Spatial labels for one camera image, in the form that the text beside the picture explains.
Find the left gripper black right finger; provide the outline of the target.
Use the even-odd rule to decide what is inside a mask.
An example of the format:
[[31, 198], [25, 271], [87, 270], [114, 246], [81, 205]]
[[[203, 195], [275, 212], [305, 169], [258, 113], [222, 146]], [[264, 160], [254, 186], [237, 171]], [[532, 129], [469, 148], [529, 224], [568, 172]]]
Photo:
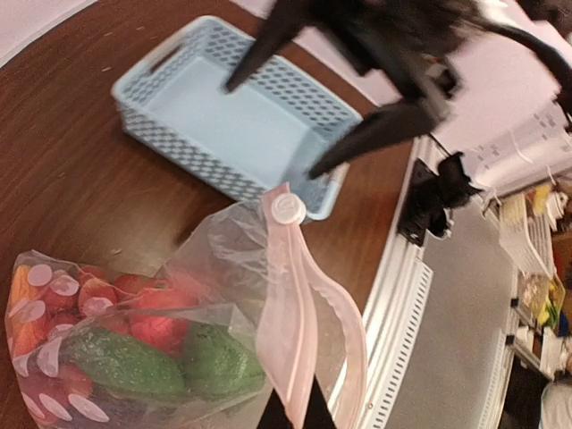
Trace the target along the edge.
[[303, 428], [336, 429], [332, 414], [316, 376], [313, 379]]

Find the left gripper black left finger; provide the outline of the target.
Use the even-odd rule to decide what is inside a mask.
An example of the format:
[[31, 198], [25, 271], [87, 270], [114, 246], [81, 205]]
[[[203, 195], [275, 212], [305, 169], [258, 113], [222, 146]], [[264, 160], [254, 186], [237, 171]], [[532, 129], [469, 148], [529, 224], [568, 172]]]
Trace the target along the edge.
[[290, 420], [286, 417], [284, 406], [276, 390], [272, 390], [257, 429], [290, 429]]

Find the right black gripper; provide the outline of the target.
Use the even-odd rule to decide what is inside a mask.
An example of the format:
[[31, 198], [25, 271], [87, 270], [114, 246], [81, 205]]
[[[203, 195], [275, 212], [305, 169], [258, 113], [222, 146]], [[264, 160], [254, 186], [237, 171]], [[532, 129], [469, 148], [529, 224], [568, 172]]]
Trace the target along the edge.
[[447, 119], [447, 102], [421, 98], [422, 72], [412, 62], [442, 59], [469, 32], [468, 1], [278, 0], [254, 42], [224, 84], [231, 93], [311, 22], [358, 75], [381, 71], [405, 98], [380, 106], [338, 140], [308, 170], [320, 177], [341, 164], [433, 131]]

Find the green pepper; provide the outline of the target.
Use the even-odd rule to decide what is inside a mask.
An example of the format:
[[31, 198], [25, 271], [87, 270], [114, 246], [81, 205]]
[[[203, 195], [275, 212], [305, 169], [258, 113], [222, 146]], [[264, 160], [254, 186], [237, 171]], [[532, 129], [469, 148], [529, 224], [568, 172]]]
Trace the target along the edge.
[[265, 384], [257, 355], [221, 325], [194, 323], [189, 328], [181, 370], [189, 391], [203, 400], [234, 400]]

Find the light blue plastic basket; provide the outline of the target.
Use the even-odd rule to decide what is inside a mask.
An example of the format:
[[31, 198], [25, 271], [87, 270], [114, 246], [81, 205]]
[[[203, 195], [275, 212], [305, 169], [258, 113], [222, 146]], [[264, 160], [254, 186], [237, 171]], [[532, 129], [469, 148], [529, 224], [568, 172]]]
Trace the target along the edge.
[[360, 122], [318, 80], [275, 56], [233, 92], [223, 88], [251, 37], [201, 16], [115, 83], [124, 131], [224, 195], [257, 198], [288, 183], [314, 221], [327, 218], [346, 168], [310, 180], [312, 164]]

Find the clear zip top bag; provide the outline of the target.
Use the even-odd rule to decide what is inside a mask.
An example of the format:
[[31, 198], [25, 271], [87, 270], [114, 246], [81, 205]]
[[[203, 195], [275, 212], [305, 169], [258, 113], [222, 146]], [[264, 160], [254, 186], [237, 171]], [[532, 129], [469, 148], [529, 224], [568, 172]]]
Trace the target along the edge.
[[4, 326], [40, 428], [355, 428], [366, 339], [282, 185], [208, 216], [152, 277], [37, 251]]

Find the red wax apple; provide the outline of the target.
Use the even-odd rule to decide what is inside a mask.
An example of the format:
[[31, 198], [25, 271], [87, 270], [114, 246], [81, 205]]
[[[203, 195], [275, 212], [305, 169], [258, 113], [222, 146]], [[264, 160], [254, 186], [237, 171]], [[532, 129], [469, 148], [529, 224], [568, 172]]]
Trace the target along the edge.
[[144, 289], [130, 302], [130, 333], [170, 356], [179, 355], [190, 321], [178, 311], [196, 307], [200, 300], [180, 289]]

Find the green cucumber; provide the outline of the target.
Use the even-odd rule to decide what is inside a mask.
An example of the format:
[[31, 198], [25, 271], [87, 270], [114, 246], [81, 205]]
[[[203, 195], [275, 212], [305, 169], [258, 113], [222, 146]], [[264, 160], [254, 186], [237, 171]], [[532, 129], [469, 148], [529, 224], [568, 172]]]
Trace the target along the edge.
[[178, 362], [131, 336], [88, 327], [67, 337], [60, 351], [94, 383], [114, 393], [162, 401], [186, 394]]

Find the red lychee fruit bunch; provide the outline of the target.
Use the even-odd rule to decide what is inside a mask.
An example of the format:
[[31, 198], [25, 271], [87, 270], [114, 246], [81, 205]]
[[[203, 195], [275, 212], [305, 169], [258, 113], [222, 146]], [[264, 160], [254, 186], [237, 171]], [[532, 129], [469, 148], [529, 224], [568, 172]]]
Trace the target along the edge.
[[28, 357], [79, 321], [123, 301], [135, 309], [155, 308], [167, 298], [164, 280], [94, 265], [18, 263], [7, 305], [7, 340], [13, 359]]

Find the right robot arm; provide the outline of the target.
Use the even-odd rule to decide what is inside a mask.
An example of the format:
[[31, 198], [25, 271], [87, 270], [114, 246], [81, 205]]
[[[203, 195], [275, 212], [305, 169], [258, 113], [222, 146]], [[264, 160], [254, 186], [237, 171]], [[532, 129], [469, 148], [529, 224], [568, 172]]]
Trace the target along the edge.
[[431, 133], [450, 116], [458, 75], [449, 56], [470, 38], [495, 34], [529, 49], [559, 83], [571, 108], [571, 67], [537, 36], [504, 17], [493, 1], [277, 1], [224, 84], [231, 93], [306, 27], [316, 27], [360, 76], [381, 71], [400, 93], [339, 139], [308, 171], [341, 164]]

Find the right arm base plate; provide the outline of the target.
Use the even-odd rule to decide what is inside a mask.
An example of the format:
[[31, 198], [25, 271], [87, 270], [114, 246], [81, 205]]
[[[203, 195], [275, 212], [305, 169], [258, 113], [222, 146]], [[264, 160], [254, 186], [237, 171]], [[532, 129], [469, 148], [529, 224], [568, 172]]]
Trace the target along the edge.
[[451, 227], [449, 211], [466, 206], [472, 196], [482, 192], [471, 184], [463, 157], [462, 152], [445, 157], [436, 172], [421, 159], [414, 162], [398, 222], [398, 233], [408, 243], [422, 247], [428, 232], [435, 238], [445, 238]]

